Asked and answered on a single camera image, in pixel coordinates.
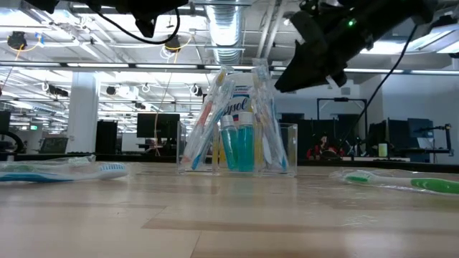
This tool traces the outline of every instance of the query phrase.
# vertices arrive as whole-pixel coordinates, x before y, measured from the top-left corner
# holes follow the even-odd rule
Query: black cable
[[[347,138],[349,137],[349,135],[351,135],[352,130],[353,130],[353,129],[357,126],[357,124],[359,123],[360,118],[364,115],[364,113],[366,112],[366,110],[368,109],[368,107],[370,106],[370,104],[372,103],[372,101],[373,101],[373,99],[374,99],[374,96],[376,96],[376,94],[378,93],[378,91],[379,91],[379,89],[381,88],[381,86],[384,84],[384,82],[386,82],[387,78],[389,78],[389,76],[394,72],[394,70],[397,68],[397,66],[399,65],[399,63],[402,61],[402,58],[403,58],[405,52],[407,51],[408,44],[410,43],[411,39],[412,39],[413,36],[415,35],[416,29],[417,29],[417,26],[415,26],[415,27],[413,28],[413,30],[411,31],[411,34],[410,34],[410,36],[408,37],[407,42],[404,44],[403,50],[402,50],[402,52],[400,53],[400,57],[399,57],[399,59],[397,60],[397,62],[394,64],[394,66],[392,67],[392,69],[387,73],[387,75],[384,77],[384,79],[379,83],[378,87],[374,90],[373,95],[372,95],[372,96],[370,97],[370,99],[368,100],[368,104],[366,104],[366,107],[361,111],[359,117],[356,119],[356,121],[355,121],[354,124],[351,126],[351,128],[349,129],[349,131],[347,132],[347,134],[344,136],[344,139],[339,143],[338,150],[341,149],[341,147],[343,146],[343,143],[346,142],[346,140],[347,140]]]
[[[147,44],[165,44],[169,41],[171,41],[176,35],[177,33],[179,32],[179,29],[180,29],[180,13],[179,13],[179,9],[178,8],[175,8],[174,9],[175,11],[175,14],[177,16],[177,24],[175,26],[175,30],[174,32],[172,32],[172,35],[165,39],[165,40],[162,40],[160,42],[154,42],[154,41],[150,41],[150,40],[146,40],[146,39],[142,39],[141,37],[137,37],[136,35],[128,32],[127,30],[125,30],[123,27],[121,27],[119,24],[117,24],[116,22],[112,21],[111,19],[107,18],[105,15],[103,15],[100,11],[97,11],[96,14],[99,14],[100,17],[102,17],[102,19],[106,20],[107,22],[110,22],[113,26],[119,28],[119,30],[121,30],[122,32],[126,33],[128,36],[131,36],[133,37],[134,39],[137,39],[138,41],[141,41],[143,43],[147,43]]]

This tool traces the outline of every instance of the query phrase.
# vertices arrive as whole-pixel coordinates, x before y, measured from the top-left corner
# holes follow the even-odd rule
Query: ceiling
[[[257,56],[262,28],[264,24],[273,31],[276,17],[288,11],[298,11],[299,1],[250,1],[252,4],[242,8],[242,42],[244,49],[239,65],[251,65],[252,58]],[[274,15],[270,21],[266,19],[269,5],[275,3]],[[454,1],[445,1],[442,7],[455,6]],[[102,63],[176,63],[176,64],[214,64],[214,52],[209,49],[212,39],[209,33],[209,21],[205,16],[204,7],[196,5],[195,16],[190,8],[183,8],[181,15],[179,41],[182,47],[177,53],[164,50],[162,45],[150,45],[139,42],[124,34],[112,24],[101,19],[97,14],[82,4],[74,5],[61,2],[54,14],[36,10],[20,1],[8,1],[0,4],[0,60],[18,60],[28,62],[102,62]],[[126,30],[140,36],[131,15],[115,14],[113,9],[103,9],[103,13],[113,21],[121,24]],[[280,19],[274,43],[267,57],[269,63],[281,62],[286,65],[294,54],[294,41],[300,39],[292,25],[285,25],[285,19]],[[156,33],[153,40],[165,39],[175,29],[175,14],[164,14],[158,18]],[[412,29],[413,23],[407,21],[386,35],[384,42],[402,46],[403,40]],[[6,40],[12,31],[26,32],[27,48],[18,53],[11,49]],[[450,33],[450,40],[457,41],[459,37]],[[448,54],[438,54],[439,49],[415,51],[411,49],[400,64],[402,69],[441,69],[451,64]],[[387,45],[375,44],[373,52],[360,54],[349,62],[349,67],[355,68],[390,68],[398,58],[397,51],[392,54],[373,54],[387,51]],[[101,84],[99,117],[116,119],[122,131],[134,131],[136,119],[127,117],[139,110],[134,104],[120,95],[108,95],[107,87],[128,87],[131,92],[138,94],[135,98],[141,101],[160,103],[164,96],[166,104],[146,105],[150,111],[181,113],[184,123],[193,123],[200,109],[202,97],[195,96],[192,87],[197,86],[205,93],[214,75],[212,73],[187,72],[114,72],[106,70],[97,72]],[[46,130],[60,132],[65,130],[69,99],[47,94],[49,85],[54,85],[71,94],[71,70],[33,70],[27,68],[0,67],[0,80],[4,81],[9,75],[4,87],[4,96],[24,99],[53,99],[55,102],[28,101],[29,105],[3,102],[0,108],[13,110],[13,122],[44,123]],[[349,75],[355,84],[369,79],[369,75]],[[53,118],[59,123],[50,123]]]

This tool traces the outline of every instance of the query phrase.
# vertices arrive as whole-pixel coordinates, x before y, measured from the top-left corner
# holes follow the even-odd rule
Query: ductwork
[[[217,47],[238,47],[240,45],[242,25],[241,6],[209,5],[206,6],[206,12],[210,20],[209,32],[212,45]],[[215,49],[214,56],[218,64],[238,65],[240,63],[241,51]]]

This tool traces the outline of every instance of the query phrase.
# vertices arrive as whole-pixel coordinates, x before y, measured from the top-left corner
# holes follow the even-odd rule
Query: white column
[[[93,72],[73,72],[67,152],[94,152],[100,83]]]
[[[22,141],[27,141],[27,154],[37,154],[43,138],[43,125],[31,123],[29,127],[27,139],[22,139]]]

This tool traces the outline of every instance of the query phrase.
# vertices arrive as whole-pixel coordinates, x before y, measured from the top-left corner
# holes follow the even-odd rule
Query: wooden table
[[[459,257],[459,198],[297,178],[178,176],[0,184],[1,257]]]

